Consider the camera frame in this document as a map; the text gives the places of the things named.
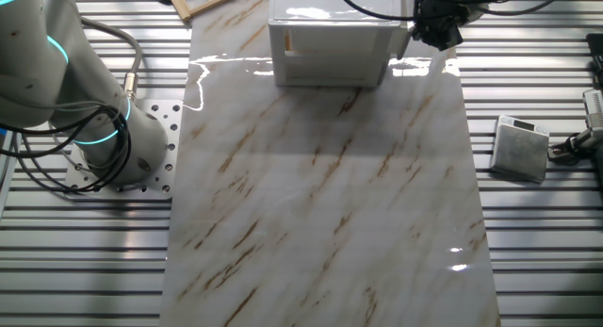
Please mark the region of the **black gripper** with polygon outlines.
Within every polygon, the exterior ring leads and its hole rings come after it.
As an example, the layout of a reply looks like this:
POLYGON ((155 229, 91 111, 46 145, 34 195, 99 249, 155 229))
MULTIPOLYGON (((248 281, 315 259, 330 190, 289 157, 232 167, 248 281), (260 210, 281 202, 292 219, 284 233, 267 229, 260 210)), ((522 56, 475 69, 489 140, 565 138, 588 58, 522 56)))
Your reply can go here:
POLYGON ((412 30, 414 41, 433 45, 440 51, 463 42, 459 28, 468 20, 467 7, 441 0, 415 0, 413 16, 416 18, 412 30))

